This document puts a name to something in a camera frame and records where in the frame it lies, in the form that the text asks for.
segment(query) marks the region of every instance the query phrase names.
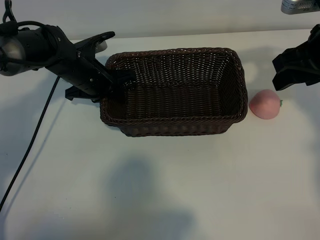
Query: silver object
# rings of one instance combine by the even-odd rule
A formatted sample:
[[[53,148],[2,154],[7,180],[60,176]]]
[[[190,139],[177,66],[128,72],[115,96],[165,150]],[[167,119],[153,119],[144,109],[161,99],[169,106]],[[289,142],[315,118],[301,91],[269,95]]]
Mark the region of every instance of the silver object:
[[[100,52],[106,50],[107,47],[108,47],[108,46],[107,46],[106,41],[99,41],[99,42],[97,42],[97,43],[95,44],[95,53],[96,53],[96,54],[97,54],[97,53],[100,53]]]
[[[303,14],[320,11],[315,0],[282,0],[281,11],[285,14]]]

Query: white tabletop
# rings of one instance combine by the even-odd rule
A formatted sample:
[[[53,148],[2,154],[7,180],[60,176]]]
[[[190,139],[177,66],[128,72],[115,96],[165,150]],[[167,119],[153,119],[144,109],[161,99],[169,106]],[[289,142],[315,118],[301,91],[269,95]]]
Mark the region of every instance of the white tabletop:
[[[237,51],[249,98],[273,89],[272,60],[309,30],[108,40],[98,55],[171,48]],[[0,76],[0,197],[55,81]],[[0,240],[320,239],[320,83],[278,92],[278,117],[250,111],[220,135],[125,136],[60,81],[0,214]]]

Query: white wall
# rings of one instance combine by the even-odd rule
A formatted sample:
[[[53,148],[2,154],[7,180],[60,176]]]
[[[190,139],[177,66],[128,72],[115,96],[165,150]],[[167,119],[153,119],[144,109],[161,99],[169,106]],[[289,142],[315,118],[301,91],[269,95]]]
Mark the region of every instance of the white wall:
[[[12,1],[18,21],[57,25],[71,39],[106,31],[115,31],[117,37],[145,37],[309,29],[320,23],[320,12],[282,13],[282,0]]]

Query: brown wicker basket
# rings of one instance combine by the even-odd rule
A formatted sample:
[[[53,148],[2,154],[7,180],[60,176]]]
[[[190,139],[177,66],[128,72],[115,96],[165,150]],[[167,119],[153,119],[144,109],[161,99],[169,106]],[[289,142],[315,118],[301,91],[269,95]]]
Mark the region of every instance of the brown wicker basket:
[[[106,67],[136,74],[125,103],[100,102],[101,120],[127,136],[221,134],[247,114],[244,70],[231,49],[123,52]]]

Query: black clamp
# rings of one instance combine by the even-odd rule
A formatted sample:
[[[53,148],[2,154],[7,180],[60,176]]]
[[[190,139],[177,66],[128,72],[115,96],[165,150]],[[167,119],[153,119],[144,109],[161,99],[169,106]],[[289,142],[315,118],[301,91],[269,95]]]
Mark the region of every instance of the black clamp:
[[[276,75],[272,80],[280,91],[293,84],[307,86],[320,82],[320,24],[312,30],[308,41],[295,48],[286,49],[273,61]]]

